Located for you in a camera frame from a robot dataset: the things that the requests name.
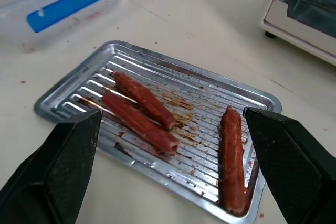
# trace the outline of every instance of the table surface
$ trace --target table surface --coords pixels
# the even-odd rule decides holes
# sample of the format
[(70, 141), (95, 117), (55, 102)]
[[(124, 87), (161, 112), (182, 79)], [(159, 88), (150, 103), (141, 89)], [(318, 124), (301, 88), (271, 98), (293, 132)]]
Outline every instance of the table surface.
[[(115, 14), (31, 54), (0, 42), (0, 187), (54, 125), (35, 101), (108, 40), (123, 40), (275, 95), (336, 155), (336, 68), (257, 27), (263, 0), (122, 0)], [(97, 154), (77, 223), (222, 223)], [(286, 223), (269, 189), (257, 224)]]

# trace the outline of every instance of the tray rim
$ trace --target tray rim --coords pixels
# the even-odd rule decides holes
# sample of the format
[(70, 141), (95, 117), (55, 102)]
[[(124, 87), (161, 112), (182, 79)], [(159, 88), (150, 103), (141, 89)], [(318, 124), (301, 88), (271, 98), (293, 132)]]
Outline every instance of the tray rim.
[[(104, 48), (107, 48), (109, 45), (120, 45), (124, 46), (126, 48), (132, 49), (134, 51), (137, 51), (141, 54), (148, 55), (154, 58), (158, 58), (160, 60), (169, 62), (171, 64), (177, 65), (179, 67), (188, 69), (188, 71), (192, 71), (200, 76), (204, 76), (207, 78), (212, 78), (218, 82), (237, 87), (239, 89), (243, 89), (245, 91), (248, 91), (254, 95), (258, 95), (260, 97), (264, 97), (267, 100), (269, 100), (272, 103), (272, 111), (281, 113), (282, 112), (282, 105), (280, 101), (272, 94), (261, 91), (259, 89), (253, 88), (251, 86), (248, 86), (246, 84), (243, 84), (241, 82), (232, 80), (230, 78), (221, 76), (219, 74), (213, 73), (211, 71), (202, 69), (200, 67), (191, 65), (189, 63), (183, 62), (181, 60), (177, 60), (174, 58), (171, 58), (169, 56), (153, 52), (148, 49), (144, 49), (135, 45), (132, 45), (130, 43), (124, 42), (124, 41), (119, 41), (119, 40), (111, 40), (105, 42), (102, 46), (100, 46), (98, 49), (96, 49), (88, 58), (86, 58), (80, 65), (75, 67), (72, 71), (70, 71), (68, 74), (66, 74), (63, 78), (61, 78), (55, 85), (53, 85), (46, 93), (44, 93), (34, 104), (34, 112), (41, 116), (42, 118), (52, 121), (52, 122), (59, 122), (59, 119), (57, 119), (55, 116), (52, 116), (50, 113), (46, 112), (43, 110), (43, 102), (48, 99), (49, 96), (51, 96), (54, 92), (56, 92), (63, 84), (65, 84), (69, 79), (71, 79), (79, 70), (81, 70), (84, 66), (89, 64), (99, 53), (103, 51)], [(113, 146), (109, 146), (108, 152), (106, 148), (100, 149), (99, 146), (97, 146), (97, 151), (104, 154), (105, 156), (108, 156), (109, 158), (112, 158), (113, 160), (116, 160), (128, 167), (131, 167), (133, 170), (138, 171), (139, 173), (145, 175), (146, 177), (152, 179), (156, 183), (162, 185), (163, 187), (167, 187), (168, 180), (165, 176), (161, 175), (161, 179), (153, 178), (149, 176), (147, 173), (141, 172), (141, 170), (146, 169), (148, 167), (141, 166), (142, 164), (133, 158), (130, 158), (121, 152), (117, 151), (116, 149), (113, 148)], [(263, 193), (264, 185), (265, 185), (265, 179), (262, 175), (261, 172), (258, 173), (258, 177), (255, 183), (255, 188), (253, 192), (253, 198), (250, 203), (250, 208), (249, 211), (242, 217), (236, 217), (230, 214), (229, 212), (225, 211), (224, 209), (216, 206), (215, 204), (212, 204), (208, 202), (207, 200), (201, 198), (198, 202), (195, 202), (192, 200), (192, 195), (194, 193), (188, 191), (186, 188), (183, 186), (175, 183), (176, 185), (169, 186), (168, 188), (178, 194), (179, 196), (191, 201), (192, 203), (196, 204), (197, 206), (201, 207), (205, 211), (209, 212), (210, 214), (216, 216), (217, 218), (221, 219), (222, 221), (230, 224), (243, 224), (243, 223), (253, 223), (255, 219), (257, 218), (257, 213), (259, 209), (259, 204), (261, 201), (261, 196)]]

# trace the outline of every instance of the plastic container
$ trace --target plastic container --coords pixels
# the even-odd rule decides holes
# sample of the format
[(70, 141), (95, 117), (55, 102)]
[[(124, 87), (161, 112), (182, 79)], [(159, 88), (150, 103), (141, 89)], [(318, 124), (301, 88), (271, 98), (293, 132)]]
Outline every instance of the plastic container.
[(0, 0), (0, 33), (23, 52), (117, 8), (118, 0)]

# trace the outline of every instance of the red stain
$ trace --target red stain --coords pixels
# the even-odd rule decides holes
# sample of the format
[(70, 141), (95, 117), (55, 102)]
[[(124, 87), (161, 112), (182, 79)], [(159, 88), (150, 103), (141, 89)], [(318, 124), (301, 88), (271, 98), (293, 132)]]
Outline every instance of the red stain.
[(141, 147), (143, 150), (147, 150), (148, 145), (145, 144), (145, 143), (141, 143), (141, 144), (140, 144), (140, 147)]
[(21, 44), (22, 49), (26, 53), (34, 52), (35, 48), (34, 47), (29, 47), (26, 43)]
[(76, 17), (73, 17), (72, 19), (73, 19), (75, 22), (78, 22), (78, 23), (80, 22), (80, 20), (79, 20), (78, 18), (76, 18)]
[(93, 20), (94, 18), (97, 18), (99, 15), (100, 15), (100, 12), (94, 12), (90, 14), (89, 16), (86, 16), (85, 19), (90, 21), (90, 20)]

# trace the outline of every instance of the grilled sausage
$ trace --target grilled sausage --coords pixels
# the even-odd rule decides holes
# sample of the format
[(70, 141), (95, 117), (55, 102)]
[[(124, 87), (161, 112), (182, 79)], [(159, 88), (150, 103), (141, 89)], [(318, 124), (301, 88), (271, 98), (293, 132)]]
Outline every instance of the grilled sausage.
[(228, 106), (221, 120), (224, 165), (224, 208), (235, 214), (244, 210), (244, 168), (242, 119), (237, 111)]
[(128, 105), (122, 98), (112, 93), (106, 93), (102, 97), (102, 102), (131, 130), (158, 148), (160, 152), (176, 153), (178, 140), (136, 108)]
[(134, 99), (141, 109), (166, 130), (176, 124), (173, 114), (155, 97), (150, 89), (133, 81), (123, 73), (114, 73), (117, 88)]

